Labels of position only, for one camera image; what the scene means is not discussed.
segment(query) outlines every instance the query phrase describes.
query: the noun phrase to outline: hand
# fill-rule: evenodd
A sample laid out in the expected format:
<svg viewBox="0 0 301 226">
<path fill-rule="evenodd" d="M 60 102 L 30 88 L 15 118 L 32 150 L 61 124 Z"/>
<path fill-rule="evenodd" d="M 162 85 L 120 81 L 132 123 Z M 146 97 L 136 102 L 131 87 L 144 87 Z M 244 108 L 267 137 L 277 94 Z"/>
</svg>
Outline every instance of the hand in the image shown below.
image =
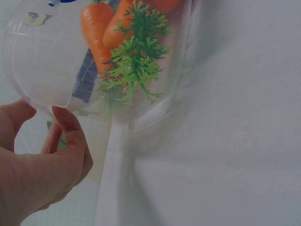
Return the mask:
<svg viewBox="0 0 301 226">
<path fill-rule="evenodd" d="M 53 107 L 57 122 L 41 154 L 15 154 L 15 137 L 35 113 L 23 100 L 0 106 L 0 225 L 18 226 L 33 212 L 61 201 L 93 166 L 78 120 L 58 107 Z M 67 146 L 58 151 L 62 132 Z"/>
</svg>

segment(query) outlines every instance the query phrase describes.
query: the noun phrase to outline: green leaf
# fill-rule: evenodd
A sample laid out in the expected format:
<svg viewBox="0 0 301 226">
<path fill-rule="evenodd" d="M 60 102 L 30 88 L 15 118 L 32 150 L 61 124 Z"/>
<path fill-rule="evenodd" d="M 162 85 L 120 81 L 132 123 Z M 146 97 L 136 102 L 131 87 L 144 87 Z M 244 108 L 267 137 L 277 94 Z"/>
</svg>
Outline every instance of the green leaf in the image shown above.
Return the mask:
<svg viewBox="0 0 301 226">
<path fill-rule="evenodd" d="M 53 123 L 52 121 L 47 121 L 48 130 L 50 129 L 52 123 Z M 65 139 L 64 135 L 62 135 L 62 137 L 58 143 L 58 150 L 64 149 L 66 147 L 66 144 L 67 144 L 66 139 Z"/>
<path fill-rule="evenodd" d="M 170 33 L 168 20 L 165 14 L 142 2 L 136 5 L 135 0 L 126 15 L 133 17 L 130 19 L 130 27 L 124 28 L 123 24 L 118 24 L 117 30 L 124 35 L 129 32 L 133 35 L 111 50 L 113 67 L 105 72 L 99 90 L 110 101 L 122 101 L 128 105 L 133 104 L 132 98 L 138 90 L 142 90 L 150 102 L 154 103 L 162 93 L 151 93 L 146 85 L 157 81 L 159 73 L 164 70 L 154 60 L 164 59 L 164 55 L 170 52 L 168 46 L 160 45 L 158 38 L 158 34 Z"/>
</svg>

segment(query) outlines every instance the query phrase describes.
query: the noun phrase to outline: orange carrot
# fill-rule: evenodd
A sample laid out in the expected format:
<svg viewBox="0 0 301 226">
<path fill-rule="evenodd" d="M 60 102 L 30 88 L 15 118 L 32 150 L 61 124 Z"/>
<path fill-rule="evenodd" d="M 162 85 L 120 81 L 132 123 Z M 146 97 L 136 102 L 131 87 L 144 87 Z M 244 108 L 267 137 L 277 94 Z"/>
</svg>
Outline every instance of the orange carrot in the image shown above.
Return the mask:
<svg viewBox="0 0 301 226">
<path fill-rule="evenodd" d="M 104 65 L 111 59 L 111 54 L 103 44 L 103 35 L 113 17 L 114 13 L 111 7 L 103 3 L 91 4 L 85 7 L 81 13 L 82 33 L 100 73 L 110 67 L 110 65 Z"/>
<path fill-rule="evenodd" d="M 155 9 L 162 13 L 170 13 L 180 3 L 181 0 L 153 0 Z"/>
<path fill-rule="evenodd" d="M 116 15 L 113 17 L 111 22 L 109 23 L 103 37 L 104 45 L 109 49 L 117 48 L 123 40 L 131 37 L 132 32 L 129 32 L 124 36 L 124 33 L 121 31 L 116 31 L 118 29 L 119 24 L 123 24 L 125 29 L 130 27 L 129 19 L 133 17 L 131 15 L 125 16 L 127 10 L 130 10 L 130 7 L 133 6 L 133 0 L 121 0 L 117 7 Z"/>
</svg>

